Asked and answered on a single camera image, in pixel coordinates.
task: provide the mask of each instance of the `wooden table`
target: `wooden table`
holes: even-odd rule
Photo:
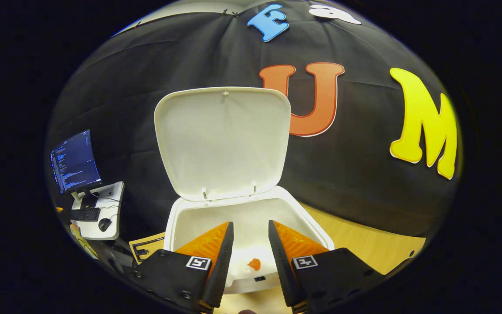
[[[423,237],[403,236],[373,229],[319,211],[308,205],[301,205],[332,238],[336,249],[349,249],[382,274],[393,270],[411,254],[416,256],[426,240]],[[131,241],[129,244],[145,242],[158,236],[163,236],[163,234]],[[139,247],[139,249],[147,249],[150,252],[161,248],[163,248],[163,241]],[[237,314],[242,310],[253,310],[257,314],[291,314],[292,312],[285,305],[280,286],[249,294],[225,294],[222,296],[220,308],[216,308],[214,312],[217,314]]]

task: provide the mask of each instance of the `bin lid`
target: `bin lid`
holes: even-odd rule
[[[190,201],[269,191],[282,175],[291,107],[279,91],[211,87],[166,95],[154,123],[176,193]]]

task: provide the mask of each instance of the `yellow letter m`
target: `yellow letter m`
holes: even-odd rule
[[[449,180],[452,179],[455,172],[457,138],[456,118],[451,102],[441,93],[439,113],[419,77],[398,68],[392,68],[390,75],[402,85],[404,91],[404,126],[400,139],[391,143],[390,154],[410,163],[418,163],[423,154],[420,148],[423,125],[427,167],[433,166],[444,145],[437,172]]]

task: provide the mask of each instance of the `black mouse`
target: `black mouse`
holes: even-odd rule
[[[98,222],[98,228],[100,229],[100,231],[104,232],[104,231],[108,230],[108,227],[111,224],[112,224],[112,221],[110,219],[108,219],[108,218],[102,218]]]

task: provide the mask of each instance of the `keyboard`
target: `keyboard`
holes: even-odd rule
[[[71,219],[76,221],[98,221],[98,215],[100,215],[98,207],[74,209],[70,212]]]

